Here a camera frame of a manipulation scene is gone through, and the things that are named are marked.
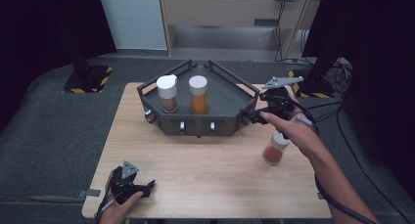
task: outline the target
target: metal bracket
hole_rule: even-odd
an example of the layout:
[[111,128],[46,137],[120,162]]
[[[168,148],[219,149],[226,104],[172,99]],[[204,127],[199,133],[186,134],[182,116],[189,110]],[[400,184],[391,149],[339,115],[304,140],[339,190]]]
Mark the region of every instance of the metal bracket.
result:
[[130,162],[128,161],[124,161],[124,164],[122,166],[122,179],[125,179],[131,175],[133,175],[134,173],[138,172],[138,167],[132,165]]
[[275,89],[283,87],[284,85],[291,85],[297,82],[303,81],[304,78],[300,77],[275,77],[272,76],[272,79],[262,85],[262,89]]
[[101,194],[101,190],[95,190],[95,189],[88,189],[86,191],[79,191],[78,196],[80,198],[85,197],[99,197]]

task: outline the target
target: black tray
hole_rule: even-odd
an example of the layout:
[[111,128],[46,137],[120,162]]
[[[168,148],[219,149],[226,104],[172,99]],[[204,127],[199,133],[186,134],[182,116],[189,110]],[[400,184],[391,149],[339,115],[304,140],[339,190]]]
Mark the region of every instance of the black tray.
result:
[[[163,111],[155,85],[160,76],[169,74],[177,76],[176,99],[179,108],[173,113]],[[209,111],[206,114],[192,114],[190,111],[189,79],[194,75],[207,79]],[[209,61],[208,65],[198,65],[189,60],[160,76],[139,86],[137,91],[145,117],[151,123],[156,122],[166,135],[231,136],[249,123],[248,119],[243,118],[242,111],[254,109],[259,90],[220,64]],[[237,83],[247,86],[252,92],[247,92]]]

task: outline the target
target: white jar lid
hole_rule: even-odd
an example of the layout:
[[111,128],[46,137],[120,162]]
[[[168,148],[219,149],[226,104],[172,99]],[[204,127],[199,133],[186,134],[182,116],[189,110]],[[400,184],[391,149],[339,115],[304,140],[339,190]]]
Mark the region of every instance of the white jar lid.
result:
[[271,144],[274,148],[284,150],[291,143],[290,139],[285,139],[284,135],[278,131],[272,135]]
[[204,95],[208,89],[208,80],[201,75],[189,79],[189,89],[194,95]]
[[171,99],[177,94],[177,76],[164,75],[157,80],[157,87],[159,90],[160,97],[164,99]]

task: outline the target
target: wooden table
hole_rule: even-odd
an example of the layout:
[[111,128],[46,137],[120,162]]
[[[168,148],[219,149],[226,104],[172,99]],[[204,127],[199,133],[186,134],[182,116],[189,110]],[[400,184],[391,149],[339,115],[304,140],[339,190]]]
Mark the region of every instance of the wooden table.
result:
[[87,197],[85,217],[94,216],[110,172],[124,160],[140,168],[134,184],[156,180],[130,218],[331,217],[317,197],[312,167],[296,146],[289,145],[277,166],[263,160],[272,125],[250,124],[231,137],[166,136],[145,119],[139,85],[125,87],[90,187],[102,192]]

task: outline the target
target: yellow and black tape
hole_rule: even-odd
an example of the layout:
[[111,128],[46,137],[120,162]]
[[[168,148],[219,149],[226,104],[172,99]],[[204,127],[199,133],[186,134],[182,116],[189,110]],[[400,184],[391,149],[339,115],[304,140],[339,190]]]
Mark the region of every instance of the yellow and black tape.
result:
[[113,71],[112,67],[107,68],[107,72],[103,76],[101,80],[100,86],[97,88],[64,88],[64,93],[75,93],[75,94],[83,94],[83,93],[99,93],[104,89],[105,84],[107,84],[108,79],[110,78],[110,74]]
[[[294,74],[292,71],[288,72],[288,75],[293,78]],[[301,92],[300,87],[297,83],[293,85],[294,93],[297,97],[305,97],[305,98],[322,98],[322,99],[328,99],[328,98],[335,98],[335,94],[332,93],[307,93],[304,94]]]

